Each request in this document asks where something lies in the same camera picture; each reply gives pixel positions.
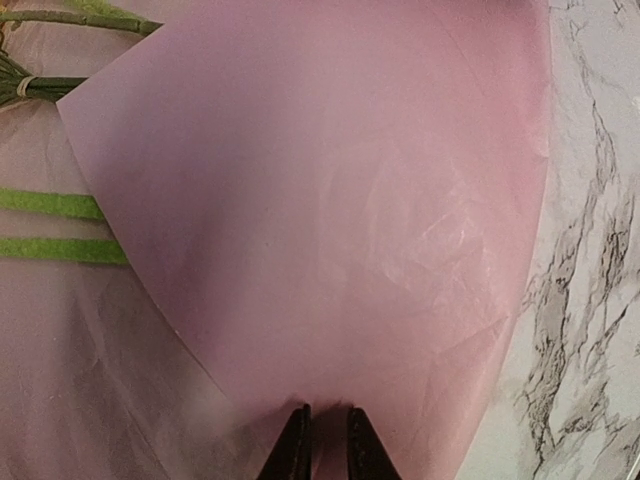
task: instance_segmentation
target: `flower stem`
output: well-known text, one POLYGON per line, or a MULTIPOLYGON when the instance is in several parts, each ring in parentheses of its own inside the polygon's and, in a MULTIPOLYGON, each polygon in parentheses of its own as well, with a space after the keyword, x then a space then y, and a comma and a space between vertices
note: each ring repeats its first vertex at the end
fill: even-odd
POLYGON ((47 10, 23 10, 0 12, 0 23, 5 22, 49 22, 85 27, 107 28, 124 32, 150 35, 162 26, 161 23, 136 18, 114 18, 103 15, 86 15, 82 13, 54 12, 47 10))

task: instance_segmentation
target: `pink paper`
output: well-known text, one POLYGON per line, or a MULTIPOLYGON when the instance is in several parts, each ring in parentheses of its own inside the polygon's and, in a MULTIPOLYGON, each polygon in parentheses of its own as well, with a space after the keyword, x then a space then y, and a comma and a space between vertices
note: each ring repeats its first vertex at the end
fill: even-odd
POLYGON ((236 405, 355 403, 405 479, 446 480, 526 280, 547 53, 541 0, 219 0, 59 108, 133 267, 236 405))

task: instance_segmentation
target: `marble table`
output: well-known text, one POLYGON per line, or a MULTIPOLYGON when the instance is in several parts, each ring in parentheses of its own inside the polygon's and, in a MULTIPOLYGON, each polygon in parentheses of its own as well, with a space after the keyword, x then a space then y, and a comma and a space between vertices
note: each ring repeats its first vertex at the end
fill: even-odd
POLYGON ((459 480, 637 475, 640 2, 550 3, 554 128, 538 243, 459 480))

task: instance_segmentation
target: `black tongs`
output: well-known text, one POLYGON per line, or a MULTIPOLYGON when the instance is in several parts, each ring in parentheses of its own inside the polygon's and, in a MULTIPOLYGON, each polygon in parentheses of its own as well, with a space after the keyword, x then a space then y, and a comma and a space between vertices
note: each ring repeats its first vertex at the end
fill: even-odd
MULTIPOLYGON (((401 480, 361 408, 347 415, 349 480, 401 480)), ((311 407, 293 411, 257 480, 311 480, 311 407)))

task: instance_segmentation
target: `rubber band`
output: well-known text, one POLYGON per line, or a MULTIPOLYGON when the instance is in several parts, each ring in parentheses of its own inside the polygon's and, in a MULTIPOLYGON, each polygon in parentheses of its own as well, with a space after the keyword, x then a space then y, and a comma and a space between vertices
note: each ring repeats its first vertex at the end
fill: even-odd
POLYGON ((62 217, 104 221, 104 214, 90 195, 26 192, 0 188, 0 208, 62 217))
POLYGON ((74 238, 0 238, 0 257, 77 263, 128 265, 114 240, 74 238))
POLYGON ((16 88, 16 94, 18 95, 18 97, 27 98, 27 88, 29 87, 31 80, 34 80, 35 78, 37 77, 34 77, 32 75, 30 77, 24 77, 22 80, 20 80, 18 88, 16 88))

